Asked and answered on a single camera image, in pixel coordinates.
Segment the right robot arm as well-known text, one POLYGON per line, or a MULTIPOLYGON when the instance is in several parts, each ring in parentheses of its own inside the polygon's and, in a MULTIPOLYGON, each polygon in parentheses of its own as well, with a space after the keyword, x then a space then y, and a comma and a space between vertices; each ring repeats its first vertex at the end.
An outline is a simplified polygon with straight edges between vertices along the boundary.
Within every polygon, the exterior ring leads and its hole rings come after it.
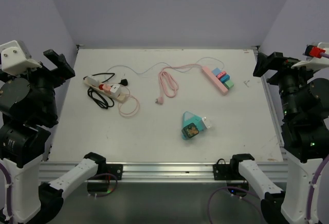
POLYGON ((274 74, 267 79, 279 88, 283 110, 281 135, 288 163, 286 189, 276 186, 250 154, 230 160, 229 173, 242 177, 254 189, 267 223, 319 223, 317 199, 321 173, 328 164, 328 79, 314 78, 328 67, 328 49, 308 45, 306 60, 285 57, 280 52, 259 53, 253 75, 274 74))

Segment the white charger plug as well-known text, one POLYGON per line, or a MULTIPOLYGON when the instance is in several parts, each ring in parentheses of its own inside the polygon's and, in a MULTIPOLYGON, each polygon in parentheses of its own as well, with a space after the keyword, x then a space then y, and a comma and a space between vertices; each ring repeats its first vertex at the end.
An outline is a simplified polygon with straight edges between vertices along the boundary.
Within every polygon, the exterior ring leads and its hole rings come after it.
POLYGON ((206 117, 202 117, 201 125, 202 125, 203 129, 210 129, 212 127, 210 120, 206 117))

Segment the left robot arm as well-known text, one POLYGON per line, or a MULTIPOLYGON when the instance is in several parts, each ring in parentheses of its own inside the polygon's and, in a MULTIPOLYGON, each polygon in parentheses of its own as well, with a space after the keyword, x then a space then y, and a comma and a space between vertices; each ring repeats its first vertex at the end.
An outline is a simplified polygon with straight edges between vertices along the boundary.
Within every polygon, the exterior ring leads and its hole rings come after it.
POLYGON ((88 153, 60 178, 39 182, 50 129, 58 123, 55 89, 75 76, 65 56, 46 50, 50 70, 34 60, 21 41, 1 45, 1 171, 5 205, 1 223, 47 223, 84 181, 106 175, 104 157, 88 153))

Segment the teal triangular socket adapter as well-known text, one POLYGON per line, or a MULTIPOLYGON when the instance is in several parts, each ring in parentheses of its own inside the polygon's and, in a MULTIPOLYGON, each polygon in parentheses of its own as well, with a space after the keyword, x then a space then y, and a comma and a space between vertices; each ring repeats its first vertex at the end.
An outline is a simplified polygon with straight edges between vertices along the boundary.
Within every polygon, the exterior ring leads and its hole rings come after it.
POLYGON ((181 137, 189 140, 204 130, 202 117, 189 111, 183 113, 181 137))

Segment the dark green cube plug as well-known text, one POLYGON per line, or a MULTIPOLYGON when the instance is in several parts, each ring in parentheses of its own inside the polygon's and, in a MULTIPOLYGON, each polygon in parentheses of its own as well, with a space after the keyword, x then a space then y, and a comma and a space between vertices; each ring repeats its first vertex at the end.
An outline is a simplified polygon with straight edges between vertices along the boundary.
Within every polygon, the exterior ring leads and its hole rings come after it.
POLYGON ((188 140, 199 134, 199 130, 194 123, 184 126, 181 130, 184 139, 188 140))

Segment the beige power strip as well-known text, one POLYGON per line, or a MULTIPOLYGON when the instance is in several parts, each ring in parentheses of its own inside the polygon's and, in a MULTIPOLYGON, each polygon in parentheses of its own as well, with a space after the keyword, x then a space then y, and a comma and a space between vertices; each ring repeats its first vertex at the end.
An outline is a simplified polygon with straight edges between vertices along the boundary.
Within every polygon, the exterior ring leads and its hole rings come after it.
POLYGON ((101 83, 95 76, 86 76, 83 79, 86 86, 91 87, 96 92, 103 94, 113 100, 124 103, 128 99, 128 94, 123 92, 123 85, 113 83, 101 83))

